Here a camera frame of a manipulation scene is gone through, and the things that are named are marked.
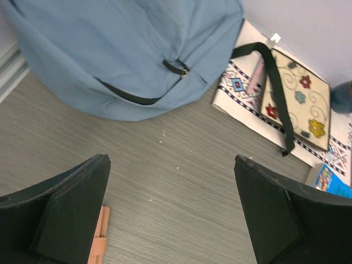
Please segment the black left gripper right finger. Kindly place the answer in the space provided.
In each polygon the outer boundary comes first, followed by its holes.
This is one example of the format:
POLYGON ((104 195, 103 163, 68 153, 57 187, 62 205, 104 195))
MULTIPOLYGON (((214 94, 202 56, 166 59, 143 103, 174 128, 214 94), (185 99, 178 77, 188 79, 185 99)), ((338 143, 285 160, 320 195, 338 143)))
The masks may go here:
POLYGON ((351 199, 241 155, 234 174, 257 263, 351 263, 351 199))

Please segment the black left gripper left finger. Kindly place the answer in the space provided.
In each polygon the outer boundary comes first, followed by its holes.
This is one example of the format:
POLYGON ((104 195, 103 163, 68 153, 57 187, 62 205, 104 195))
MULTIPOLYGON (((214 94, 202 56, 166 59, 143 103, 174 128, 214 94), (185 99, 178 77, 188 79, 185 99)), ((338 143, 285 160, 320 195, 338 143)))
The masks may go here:
POLYGON ((1 263, 87 263, 110 170, 97 154, 1 196, 1 263))

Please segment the light blue fabric backpack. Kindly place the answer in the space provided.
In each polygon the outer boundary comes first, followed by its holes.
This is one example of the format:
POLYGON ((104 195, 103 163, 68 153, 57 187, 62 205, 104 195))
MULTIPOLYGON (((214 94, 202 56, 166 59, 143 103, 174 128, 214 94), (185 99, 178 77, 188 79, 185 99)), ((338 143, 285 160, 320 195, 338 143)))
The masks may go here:
POLYGON ((154 118, 199 100, 231 59, 261 54, 294 147, 281 77, 261 42, 235 46, 241 1, 1 1, 19 49, 60 100, 93 116, 154 118))

